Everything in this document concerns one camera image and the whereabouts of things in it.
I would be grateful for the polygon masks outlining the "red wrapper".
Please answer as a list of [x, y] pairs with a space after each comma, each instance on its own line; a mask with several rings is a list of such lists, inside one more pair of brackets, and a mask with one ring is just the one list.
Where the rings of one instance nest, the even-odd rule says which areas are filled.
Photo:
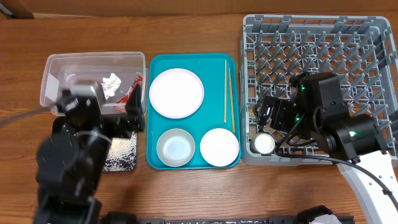
[[[131, 95], [131, 92], [133, 91], [133, 89], [139, 85], [141, 87], [141, 90], [144, 90], [144, 85], [143, 85], [143, 77], [140, 73], [138, 73], [137, 77], [135, 78], [135, 80], [133, 81], [133, 84], [129, 87], [127, 93], [120, 99], [118, 100], [116, 103], [127, 103], [128, 99]], [[121, 113], [126, 113], [125, 107], [124, 106], [116, 106], [116, 109], [121, 112]]]

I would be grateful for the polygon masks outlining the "white napkin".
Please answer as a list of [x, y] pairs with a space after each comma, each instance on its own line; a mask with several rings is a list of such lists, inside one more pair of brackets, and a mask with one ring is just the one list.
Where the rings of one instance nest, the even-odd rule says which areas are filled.
[[121, 85], [121, 79], [115, 73], [111, 73], [108, 78], [104, 77], [102, 79], [101, 85], [103, 87], [105, 99], [107, 100], [115, 95], [116, 90]]

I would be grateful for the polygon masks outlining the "white cup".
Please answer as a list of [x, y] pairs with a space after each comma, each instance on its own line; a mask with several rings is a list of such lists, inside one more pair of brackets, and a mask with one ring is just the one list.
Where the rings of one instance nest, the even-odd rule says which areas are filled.
[[258, 154], [271, 154], [275, 148], [275, 139], [268, 133], [258, 133], [251, 139], [251, 150]]

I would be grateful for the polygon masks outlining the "grey bowl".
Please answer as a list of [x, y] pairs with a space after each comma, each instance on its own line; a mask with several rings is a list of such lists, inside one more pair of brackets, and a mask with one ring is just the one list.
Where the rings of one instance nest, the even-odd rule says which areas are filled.
[[156, 152], [165, 165], [181, 167], [192, 159], [195, 153], [195, 141], [184, 129], [170, 129], [159, 137]]

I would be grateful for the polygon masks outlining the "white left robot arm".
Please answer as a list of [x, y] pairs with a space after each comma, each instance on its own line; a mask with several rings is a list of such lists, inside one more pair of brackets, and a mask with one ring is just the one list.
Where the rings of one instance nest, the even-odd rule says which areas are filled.
[[53, 122], [52, 135], [36, 155], [38, 208], [34, 223], [137, 223], [133, 213], [100, 216], [95, 198], [112, 140], [129, 139], [145, 128], [142, 88], [136, 85], [124, 114], [102, 114], [100, 84], [80, 84], [62, 91], [56, 102], [64, 113]]

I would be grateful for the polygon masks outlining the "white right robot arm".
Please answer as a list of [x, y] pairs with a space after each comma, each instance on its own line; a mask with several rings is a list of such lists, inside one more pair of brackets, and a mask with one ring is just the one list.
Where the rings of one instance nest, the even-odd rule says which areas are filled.
[[376, 118], [350, 115], [334, 73], [304, 72], [289, 84], [291, 99], [263, 96], [253, 107], [260, 128], [284, 133], [269, 151], [337, 164], [368, 223], [397, 223], [397, 179]]

